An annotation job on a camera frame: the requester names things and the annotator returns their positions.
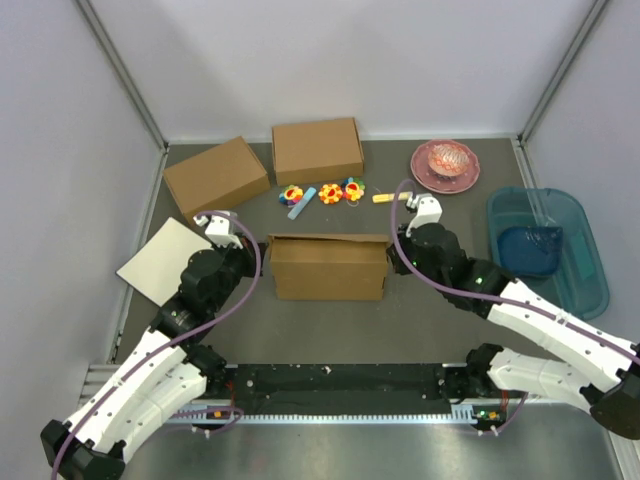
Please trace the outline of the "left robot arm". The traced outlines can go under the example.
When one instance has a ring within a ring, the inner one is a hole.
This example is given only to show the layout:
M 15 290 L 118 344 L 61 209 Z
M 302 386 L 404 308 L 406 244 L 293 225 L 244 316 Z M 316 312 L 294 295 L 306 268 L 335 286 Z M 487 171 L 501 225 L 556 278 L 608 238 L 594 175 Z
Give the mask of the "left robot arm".
M 133 352 L 78 411 L 41 431 L 54 479 L 118 479 L 142 444 L 178 410 L 226 387 L 225 360 L 202 339 L 243 278 L 262 274 L 266 245 L 200 250 Z

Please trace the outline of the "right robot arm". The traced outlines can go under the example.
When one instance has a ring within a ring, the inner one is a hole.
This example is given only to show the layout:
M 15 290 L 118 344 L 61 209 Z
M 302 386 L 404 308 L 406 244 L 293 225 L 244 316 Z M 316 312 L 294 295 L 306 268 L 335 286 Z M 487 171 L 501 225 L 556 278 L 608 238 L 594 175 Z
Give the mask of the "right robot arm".
M 467 256 L 438 223 L 392 227 L 394 270 L 413 274 L 455 308 L 507 328 L 554 355 L 553 360 L 494 348 L 467 370 L 469 388 L 487 396 L 516 390 L 588 413 L 610 432 L 639 437 L 639 346 L 577 319 L 492 261 Z

